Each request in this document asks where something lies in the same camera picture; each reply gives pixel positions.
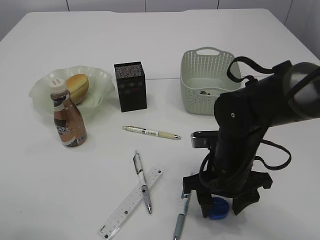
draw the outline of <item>ballpoint pen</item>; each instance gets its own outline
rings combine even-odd
[[[181,238],[182,230],[184,229],[185,219],[188,212],[189,200],[190,200],[191,192],[189,194],[182,193],[182,204],[178,217],[176,219],[173,240],[179,240]]]
[[[172,133],[150,130],[150,129],[145,129],[145,128],[137,127],[137,126],[123,126],[122,129],[127,130],[129,132],[151,135],[151,136],[161,137],[161,138],[166,138],[166,139],[181,139],[180,136],[172,134]]]
[[[140,154],[138,153],[137,150],[135,151],[135,154],[133,157],[133,163],[135,166],[136,174],[138,175],[140,182],[141,182],[141,191],[143,194],[145,206],[148,209],[149,214],[151,214],[152,213],[152,205],[151,205],[149,189],[148,189],[148,185],[146,183],[144,169],[142,168],[142,161],[140,158]]]

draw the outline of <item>ruler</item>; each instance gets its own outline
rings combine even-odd
[[[153,167],[146,175],[145,180],[148,188],[157,182],[162,176],[162,171],[159,168]],[[114,213],[105,221],[105,223],[99,228],[98,234],[105,240],[111,240],[117,232],[122,228],[125,221],[130,217],[131,213],[135,210],[138,204],[143,199],[141,190],[141,184],[133,189],[133,191],[125,198],[121,205],[114,211]]]

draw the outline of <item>black box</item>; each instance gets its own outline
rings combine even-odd
[[[147,108],[146,77],[140,61],[114,65],[121,112]]]

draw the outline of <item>blue object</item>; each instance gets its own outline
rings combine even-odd
[[[211,220],[220,220],[228,216],[229,203],[221,197],[213,197],[213,207],[210,210],[209,218]]]

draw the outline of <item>bread roll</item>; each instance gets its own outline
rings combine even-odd
[[[71,100],[75,104],[85,100],[89,89],[89,80],[85,74],[77,74],[66,81],[66,85],[71,93]]]

